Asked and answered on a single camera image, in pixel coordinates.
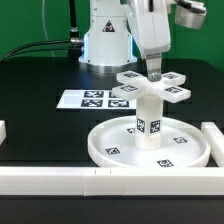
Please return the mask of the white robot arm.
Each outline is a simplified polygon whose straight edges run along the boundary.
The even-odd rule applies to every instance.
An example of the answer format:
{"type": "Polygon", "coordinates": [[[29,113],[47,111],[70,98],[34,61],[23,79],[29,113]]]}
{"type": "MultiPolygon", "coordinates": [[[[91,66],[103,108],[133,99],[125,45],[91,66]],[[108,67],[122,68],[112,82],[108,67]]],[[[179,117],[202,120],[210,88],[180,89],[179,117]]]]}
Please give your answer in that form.
{"type": "Polygon", "coordinates": [[[79,61],[105,69],[135,63],[132,41],[148,79],[160,81],[162,54],[170,49],[169,0],[90,0],[90,28],[79,61]]]}

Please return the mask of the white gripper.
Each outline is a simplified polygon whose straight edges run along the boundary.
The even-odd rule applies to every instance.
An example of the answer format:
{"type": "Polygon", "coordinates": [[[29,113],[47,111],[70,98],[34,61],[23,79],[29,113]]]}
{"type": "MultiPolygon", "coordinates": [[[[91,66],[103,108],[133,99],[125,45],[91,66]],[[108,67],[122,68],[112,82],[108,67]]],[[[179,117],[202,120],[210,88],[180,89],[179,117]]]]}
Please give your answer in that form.
{"type": "Polygon", "coordinates": [[[165,0],[128,0],[124,5],[132,36],[143,58],[148,79],[162,78],[163,52],[170,49],[170,29],[165,0]]]}

